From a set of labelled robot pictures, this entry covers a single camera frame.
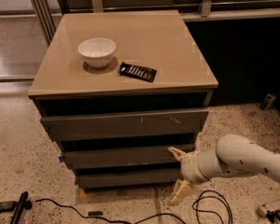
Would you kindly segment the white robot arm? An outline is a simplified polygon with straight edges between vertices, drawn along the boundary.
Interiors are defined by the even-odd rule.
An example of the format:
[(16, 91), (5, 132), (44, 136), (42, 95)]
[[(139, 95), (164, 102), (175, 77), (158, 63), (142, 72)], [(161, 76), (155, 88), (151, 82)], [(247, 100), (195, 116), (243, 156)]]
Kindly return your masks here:
[(195, 185), (212, 178), (243, 177), (261, 174), (280, 184), (280, 154), (271, 152), (237, 134), (218, 139), (213, 148), (184, 152), (176, 147), (168, 150), (180, 162), (183, 179), (177, 179), (170, 197), (170, 205), (181, 203)]

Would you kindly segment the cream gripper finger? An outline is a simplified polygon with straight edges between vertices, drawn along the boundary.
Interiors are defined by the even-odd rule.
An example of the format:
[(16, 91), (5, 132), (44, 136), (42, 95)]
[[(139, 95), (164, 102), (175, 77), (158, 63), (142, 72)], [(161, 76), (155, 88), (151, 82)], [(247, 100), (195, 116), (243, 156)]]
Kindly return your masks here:
[(175, 156), (175, 158), (178, 161), (182, 161), (184, 159), (184, 157), (187, 155), (186, 152), (184, 152), (181, 149), (178, 149), (176, 147), (169, 147), (168, 150)]
[(175, 182), (173, 193), (170, 196), (169, 204), (178, 205), (186, 197), (188, 197), (194, 189), (194, 185), (187, 180), (177, 179)]

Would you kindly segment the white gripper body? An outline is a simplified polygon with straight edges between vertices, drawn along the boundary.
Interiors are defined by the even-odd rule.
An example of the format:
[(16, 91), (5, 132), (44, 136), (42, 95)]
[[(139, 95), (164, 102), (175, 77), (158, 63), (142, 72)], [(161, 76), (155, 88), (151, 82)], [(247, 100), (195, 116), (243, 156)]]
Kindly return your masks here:
[(192, 184), (198, 185), (207, 181), (199, 169), (197, 152), (190, 152), (184, 156), (180, 170), (184, 179)]

